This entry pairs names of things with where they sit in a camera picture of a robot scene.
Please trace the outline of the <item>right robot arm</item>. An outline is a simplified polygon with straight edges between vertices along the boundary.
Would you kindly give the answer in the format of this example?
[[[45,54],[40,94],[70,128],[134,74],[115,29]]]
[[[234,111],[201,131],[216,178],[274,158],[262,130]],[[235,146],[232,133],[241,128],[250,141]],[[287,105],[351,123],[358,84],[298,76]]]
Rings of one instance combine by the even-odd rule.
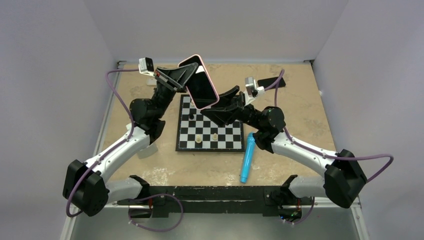
[[[201,114],[219,127],[239,121],[255,128],[253,138],[259,149],[290,158],[318,174],[315,177],[291,176],[280,191],[282,200],[288,204],[304,197],[320,197],[347,209],[368,182],[350,151],[321,149],[289,136],[281,108],[256,109],[247,103],[238,86],[223,93],[217,104],[201,110]]]

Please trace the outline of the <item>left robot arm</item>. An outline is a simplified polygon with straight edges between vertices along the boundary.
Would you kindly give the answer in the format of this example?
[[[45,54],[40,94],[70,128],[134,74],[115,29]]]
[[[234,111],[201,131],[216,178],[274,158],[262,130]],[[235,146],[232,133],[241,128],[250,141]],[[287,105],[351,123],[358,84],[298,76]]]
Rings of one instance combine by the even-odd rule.
[[[149,148],[162,134],[162,120],[176,93],[186,90],[187,82],[199,65],[190,63],[178,68],[144,68],[157,85],[151,98],[136,98],[125,106],[130,124],[127,132],[101,153],[81,162],[74,160],[66,171],[62,195],[66,198],[66,215],[81,213],[92,217],[111,202],[131,199],[138,205],[149,199],[147,185],[140,177],[112,181],[111,176],[132,156]]]

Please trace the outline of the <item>black phone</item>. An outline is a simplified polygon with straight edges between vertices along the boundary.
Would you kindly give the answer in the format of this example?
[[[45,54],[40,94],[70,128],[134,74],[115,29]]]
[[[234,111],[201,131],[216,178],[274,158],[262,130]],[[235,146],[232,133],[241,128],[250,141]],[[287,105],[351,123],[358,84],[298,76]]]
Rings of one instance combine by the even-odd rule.
[[[259,87],[263,87],[265,91],[274,89],[276,86],[278,88],[284,88],[286,86],[286,82],[283,78],[277,82],[278,77],[270,77],[265,79],[260,79],[257,81],[257,84]]]

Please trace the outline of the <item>white phone case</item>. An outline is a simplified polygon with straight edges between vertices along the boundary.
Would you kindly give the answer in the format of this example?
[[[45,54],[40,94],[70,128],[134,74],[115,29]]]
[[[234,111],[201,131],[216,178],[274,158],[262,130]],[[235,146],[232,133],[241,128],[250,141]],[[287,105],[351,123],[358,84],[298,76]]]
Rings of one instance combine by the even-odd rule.
[[[155,78],[149,78],[146,82],[147,86],[150,87],[156,87],[157,86],[157,80]]]

